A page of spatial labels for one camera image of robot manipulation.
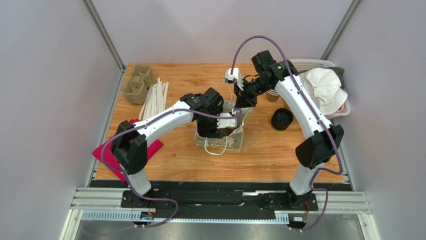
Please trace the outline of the stack of paper cups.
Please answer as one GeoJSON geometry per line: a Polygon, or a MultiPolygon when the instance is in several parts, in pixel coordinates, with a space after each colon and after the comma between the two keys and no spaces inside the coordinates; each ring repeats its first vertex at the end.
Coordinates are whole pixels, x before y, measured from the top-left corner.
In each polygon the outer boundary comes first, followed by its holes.
{"type": "Polygon", "coordinates": [[[273,89],[271,89],[271,90],[269,90],[265,93],[265,100],[268,103],[275,103],[279,100],[280,97],[281,96],[273,89]]]}

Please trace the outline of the green white paper bag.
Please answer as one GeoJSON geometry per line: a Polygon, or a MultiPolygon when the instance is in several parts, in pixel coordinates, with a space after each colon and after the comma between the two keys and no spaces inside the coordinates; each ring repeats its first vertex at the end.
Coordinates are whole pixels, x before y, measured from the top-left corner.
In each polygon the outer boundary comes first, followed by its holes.
{"type": "Polygon", "coordinates": [[[237,118],[237,128],[218,129],[223,134],[223,138],[204,138],[198,135],[197,127],[195,130],[195,144],[204,148],[211,155],[222,155],[225,151],[241,151],[244,143],[245,120],[253,111],[252,107],[242,108],[242,114],[237,118]]]}

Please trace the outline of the stack of pulp cup carriers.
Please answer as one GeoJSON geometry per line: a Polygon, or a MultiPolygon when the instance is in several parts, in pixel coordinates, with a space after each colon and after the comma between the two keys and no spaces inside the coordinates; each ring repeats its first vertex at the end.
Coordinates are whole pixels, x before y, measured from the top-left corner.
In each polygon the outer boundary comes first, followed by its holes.
{"type": "Polygon", "coordinates": [[[154,84],[154,72],[150,65],[136,64],[130,71],[130,79],[124,83],[122,94],[129,104],[142,105],[148,90],[154,84]]]}

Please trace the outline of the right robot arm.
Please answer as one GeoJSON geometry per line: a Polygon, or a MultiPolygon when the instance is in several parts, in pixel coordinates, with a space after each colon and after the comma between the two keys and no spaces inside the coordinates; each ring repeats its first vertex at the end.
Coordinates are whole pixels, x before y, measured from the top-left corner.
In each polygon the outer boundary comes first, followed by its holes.
{"type": "Polygon", "coordinates": [[[299,164],[284,197],[284,202],[296,209],[308,200],[318,173],[325,170],[332,156],[338,155],[344,130],[340,125],[333,125],[316,107],[289,60],[277,62],[265,50],[251,61],[257,78],[244,80],[235,67],[228,69],[224,76],[234,83],[237,108],[255,107],[259,95],[275,90],[297,119],[305,140],[295,150],[299,164]]]}

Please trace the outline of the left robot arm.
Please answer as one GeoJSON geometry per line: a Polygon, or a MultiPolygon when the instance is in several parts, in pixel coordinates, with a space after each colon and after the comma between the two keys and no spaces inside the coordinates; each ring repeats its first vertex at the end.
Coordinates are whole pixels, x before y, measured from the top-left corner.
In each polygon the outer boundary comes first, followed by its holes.
{"type": "Polygon", "coordinates": [[[174,129],[196,121],[216,127],[224,99],[213,88],[205,93],[188,93],[161,113],[131,124],[123,121],[111,139],[110,152],[134,195],[144,199],[151,188],[145,167],[148,148],[174,129]]]}

